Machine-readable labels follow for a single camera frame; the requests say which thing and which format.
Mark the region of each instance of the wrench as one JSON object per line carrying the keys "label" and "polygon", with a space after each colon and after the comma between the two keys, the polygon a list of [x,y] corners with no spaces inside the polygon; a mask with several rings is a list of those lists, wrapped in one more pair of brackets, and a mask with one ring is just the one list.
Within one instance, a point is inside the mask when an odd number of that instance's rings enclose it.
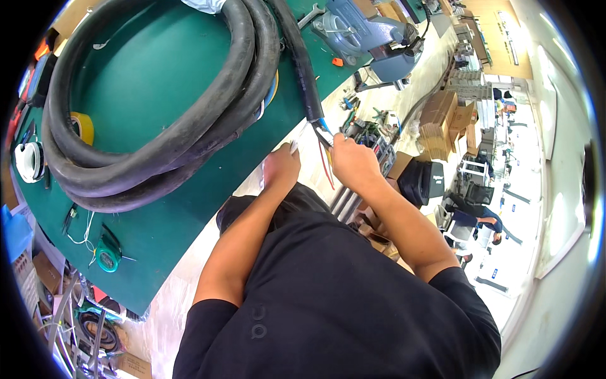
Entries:
{"label": "wrench", "polygon": [[308,13],[305,17],[303,17],[301,19],[301,21],[297,22],[299,29],[302,29],[303,26],[305,26],[308,22],[310,22],[311,19],[313,19],[315,16],[321,15],[324,12],[326,12],[326,9],[318,8],[318,3],[313,4],[313,7],[311,8],[311,12]]}

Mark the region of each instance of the green workbench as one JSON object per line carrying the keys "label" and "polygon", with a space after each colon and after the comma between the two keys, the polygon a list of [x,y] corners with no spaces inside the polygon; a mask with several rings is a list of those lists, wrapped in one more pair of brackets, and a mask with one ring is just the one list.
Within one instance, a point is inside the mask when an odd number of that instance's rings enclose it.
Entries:
{"label": "green workbench", "polygon": [[[314,0],[287,2],[300,18]],[[125,21],[116,20],[99,36],[97,43],[111,39],[103,49],[91,49],[83,57],[72,88],[72,111],[91,117],[94,146],[109,152],[139,149],[183,114],[221,69],[230,45],[221,16],[198,12],[177,0],[156,3],[112,36]],[[309,25],[302,34],[320,76],[320,96],[325,98],[359,66],[336,67],[331,50]],[[105,293],[142,315],[221,204],[303,117],[293,63],[285,51],[278,92],[260,121],[173,193],[130,212],[95,214],[89,240],[96,246],[103,222],[120,241],[124,255],[137,259],[122,260],[114,273],[104,272],[97,263],[88,268],[92,253],[61,235],[72,202],[55,180],[48,190],[44,181],[26,184],[18,174],[17,182],[40,227],[66,259]],[[22,129],[32,119],[39,135],[42,109],[32,109]],[[86,218],[87,211],[79,208],[69,228],[76,241],[82,240]]]}

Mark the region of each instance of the man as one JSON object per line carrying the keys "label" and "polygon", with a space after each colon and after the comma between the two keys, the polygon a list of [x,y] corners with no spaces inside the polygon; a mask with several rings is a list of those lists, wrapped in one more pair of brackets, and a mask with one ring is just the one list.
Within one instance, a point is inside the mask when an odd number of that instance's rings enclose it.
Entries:
{"label": "man", "polygon": [[487,228],[494,230],[493,244],[498,245],[501,243],[503,223],[501,222],[499,215],[488,209],[488,207],[467,204],[461,195],[450,192],[446,197],[454,202],[453,205],[446,205],[444,207],[447,212],[453,213],[455,210],[460,210],[463,213],[475,217],[479,227],[486,226]]}
{"label": "man", "polygon": [[299,152],[289,150],[266,158],[259,196],[219,212],[173,378],[491,377],[501,339],[490,312],[373,151],[338,133],[334,174],[373,208],[414,275],[296,184]]}

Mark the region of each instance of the wire bundle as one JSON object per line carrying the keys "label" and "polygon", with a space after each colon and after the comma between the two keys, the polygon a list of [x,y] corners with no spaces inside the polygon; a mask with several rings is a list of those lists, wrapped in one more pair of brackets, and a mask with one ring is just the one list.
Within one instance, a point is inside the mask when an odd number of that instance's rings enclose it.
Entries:
{"label": "wire bundle", "polygon": [[[84,143],[69,122],[78,58],[112,19],[152,2],[108,0],[96,7],[70,37],[53,72],[42,116],[42,143],[48,166],[63,191],[88,210],[125,212],[174,191],[260,118],[277,88],[279,36],[273,16],[262,0],[227,0],[222,8],[231,31],[227,59],[208,89],[180,118],[134,153],[102,152]],[[324,114],[295,17],[284,0],[268,3],[295,61],[306,117],[317,123]]]}

